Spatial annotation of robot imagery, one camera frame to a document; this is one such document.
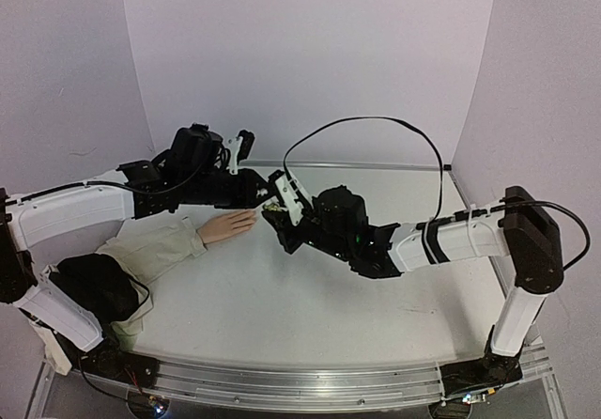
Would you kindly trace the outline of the white nail polish bottle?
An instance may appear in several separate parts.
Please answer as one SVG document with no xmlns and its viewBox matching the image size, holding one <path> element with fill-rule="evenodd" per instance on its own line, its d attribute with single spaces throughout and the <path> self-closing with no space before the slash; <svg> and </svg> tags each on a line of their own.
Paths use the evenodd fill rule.
<svg viewBox="0 0 601 419">
<path fill-rule="evenodd" d="M 263 206 L 263 211 L 268 211 L 268 212 L 281 212 L 282 208 L 279 204 L 277 203 L 268 203 L 266 205 Z"/>
</svg>

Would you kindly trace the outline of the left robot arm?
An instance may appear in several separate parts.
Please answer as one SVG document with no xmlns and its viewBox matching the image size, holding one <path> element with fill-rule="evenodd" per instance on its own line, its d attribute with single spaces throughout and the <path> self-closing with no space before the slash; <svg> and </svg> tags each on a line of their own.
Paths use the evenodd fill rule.
<svg viewBox="0 0 601 419">
<path fill-rule="evenodd" d="M 99 177 L 33 194 L 1 194 L 1 301 L 39 318 L 109 379 L 123 375 L 125 354 L 103 341 L 102 318 L 36 275 L 30 254 L 40 242 L 108 222 L 142 219 L 180 205 L 247 210 L 270 197 L 266 180 L 240 167 L 254 144 L 242 130 L 224 139 L 208 126 L 177 131 L 171 147 L 151 161 L 121 164 Z"/>
</svg>

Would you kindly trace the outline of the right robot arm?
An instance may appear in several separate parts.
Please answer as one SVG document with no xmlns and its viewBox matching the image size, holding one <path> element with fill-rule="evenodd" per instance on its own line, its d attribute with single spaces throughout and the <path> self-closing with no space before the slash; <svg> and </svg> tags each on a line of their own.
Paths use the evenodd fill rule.
<svg viewBox="0 0 601 419">
<path fill-rule="evenodd" d="M 545 299 L 564 280 L 557 223 L 516 186 L 504 202 L 418 224 L 371 225 L 364 200 L 347 187 L 322 192 L 309 205 L 282 188 L 262 209 L 286 253 L 308 245 L 346 262 L 368 279 L 388 279 L 456 261 L 508 257 L 514 284 L 487 344 L 489 353 L 515 357 Z"/>
</svg>

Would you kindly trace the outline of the mannequin hand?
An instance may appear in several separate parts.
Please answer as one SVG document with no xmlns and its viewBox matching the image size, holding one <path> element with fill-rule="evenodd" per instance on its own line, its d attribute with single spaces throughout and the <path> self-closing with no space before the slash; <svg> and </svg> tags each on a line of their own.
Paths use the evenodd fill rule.
<svg viewBox="0 0 601 419">
<path fill-rule="evenodd" d="M 235 210 L 209 219 L 196 232 L 205 245 L 211 245 L 251 230 L 256 221 L 253 209 Z"/>
</svg>

